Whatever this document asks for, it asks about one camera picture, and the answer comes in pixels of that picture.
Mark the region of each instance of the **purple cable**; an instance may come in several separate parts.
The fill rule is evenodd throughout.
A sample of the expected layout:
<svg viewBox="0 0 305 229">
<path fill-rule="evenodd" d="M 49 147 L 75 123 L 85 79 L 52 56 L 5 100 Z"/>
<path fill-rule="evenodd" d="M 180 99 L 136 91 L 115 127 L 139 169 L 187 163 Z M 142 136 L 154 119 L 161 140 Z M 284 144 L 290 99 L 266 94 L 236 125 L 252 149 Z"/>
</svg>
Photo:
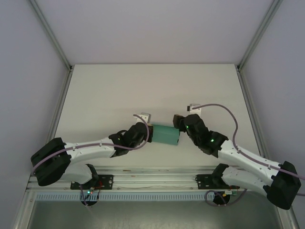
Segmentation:
<svg viewBox="0 0 305 229">
<path fill-rule="evenodd" d="M 233 141 L 233 145 L 235 147 L 235 149 L 237 150 L 238 153 L 240 153 L 241 155 L 245 156 L 246 158 L 248 158 L 249 160 L 251 161 L 254 161 L 262 166 L 266 166 L 266 167 L 270 167 L 270 168 L 273 168 L 277 171 L 280 171 L 282 173 L 286 173 L 286 174 L 289 174 L 293 177 L 296 177 L 296 178 L 299 178 L 299 179 L 302 179 L 302 180 L 305 180 L 305 176 L 301 176 L 301 175 L 298 175 L 298 174 L 295 174 L 295 173 L 292 173 L 292 172 L 289 172 L 287 170 L 284 170 L 284 169 L 281 169 L 281 168 L 277 168 L 277 167 L 274 167 L 274 166 L 270 166 L 269 164 L 266 164 L 264 162 L 260 162 L 252 157 L 250 157 L 249 155 L 245 154 L 242 150 L 238 149 L 237 147 L 237 144 L 236 144 L 236 141 L 235 141 L 235 138 L 236 138 L 236 134 L 237 134 L 237 130 L 238 130 L 238 122 L 237 122 L 237 119 L 235 118 L 234 114 L 227 108 L 225 107 L 224 105 L 221 105 L 221 104 L 205 104 L 205 105 L 201 105 L 201 106 L 197 106 L 197 107 L 193 107 L 192 110 L 195 110 L 195 109 L 199 109 L 199 108 L 202 108 L 202 107 L 207 107 L 207 106 L 219 106 L 219 107 L 222 107 L 223 109 L 225 109 L 227 112 L 229 112 L 229 114 L 231 115 L 231 117 L 233 118 L 234 122 L 235 122 L 235 130 L 234 130 L 234 133 L 233 133 L 233 137 L 232 137 L 232 141 Z M 302 193 L 299 193 L 298 196 L 305 196 L 305 194 L 302 194 Z"/>
<path fill-rule="evenodd" d="M 88 206 L 88 204 L 86 202 L 86 199 L 85 199 L 84 190 L 82 189 L 82 185 L 80 185 L 80 188 L 81 188 L 81 197 L 82 197 L 82 200 L 84 201 L 85 206 Z"/>
<path fill-rule="evenodd" d="M 145 124 L 146 126 L 146 129 L 147 129 L 147 137 L 144 141 L 144 143 L 138 147 L 135 147 L 135 148 L 130 148 L 130 147 L 125 147 L 125 146 L 119 146 L 119 145 L 115 145 L 115 144 L 110 144 L 110 143 L 102 143 L 102 146 L 113 146 L 113 147 L 117 147 L 117 148 L 121 148 L 121 149 L 128 149 L 128 150 L 136 150 L 136 149 L 141 149 L 148 141 L 148 138 L 149 138 L 149 128 L 148 128 L 148 125 L 147 123 L 145 122 L 145 120 L 143 118 L 141 118 L 140 116 L 138 116 L 137 114 L 134 114 L 133 116 L 137 117 L 137 118 L 140 118 L 141 121 Z M 46 162 L 47 160 L 49 160 L 50 158 L 58 155 L 58 154 L 61 154 L 63 152 L 66 152 L 66 151 L 69 151 L 69 150 L 72 150 L 72 149 L 80 149 L 80 148 L 85 148 L 85 147 L 91 147 L 91 146 L 99 146 L 100 143 L 91 143 L 91 144 L 86 144 L 86 145 L 81 145 L 81 146 L 75 146 L 74 148 L 73 147 L 69 147 L 69 148 L 66 148 L 66 149 L 61 149 L 49 156 L 47 156 L 46 158 L 44 158 L 43 160 L 41 160 L 40 162 L 38 162 L 32 169 L 32 175 L 34 176 L 35 175 L 35 170 L 41 165 L 43 164 L 44 162 Z"/>
<path fill-rule="evenodd" d="M 230 205 L 233 205 L 233 204 L 237 203 L 237 202 L 245 195 L 246 191 L 247 191 L 247 189 L 245 189 L 245 190 L 240 194 L 240 196 L 239 196 L 236 200 L 234 200 L 232 203 L 228 203 L 228 204 L 225 203 L 225 200 L 224 200 L 223 196 L 222 196 L 219 192 L 216 192 L 216 191 L 213 191 L 213 190 L 209 190 L 209 191 L 207 191 L 207 192 L 205 193 L 205 195 L 204 195 L 204 200 L 205 200 L 205 202 L 206 202 L 208 205 L 210 205 L 210 206 L 212 206 L 212 207 L 226 207 L 226 206 L 230 206 Z M 211 204 L 210 202 L 208 202 L 207 196 L 208 196 L 208 194 L 209 194 L 210 192 L 213 192 L 213 193 L 215 193 L 216 195 L 220 196 L 220 198 L 221 198 L 221 199 L 223 200 L 223 202 L 224 202 L 224 205 Z"/>
</svg>

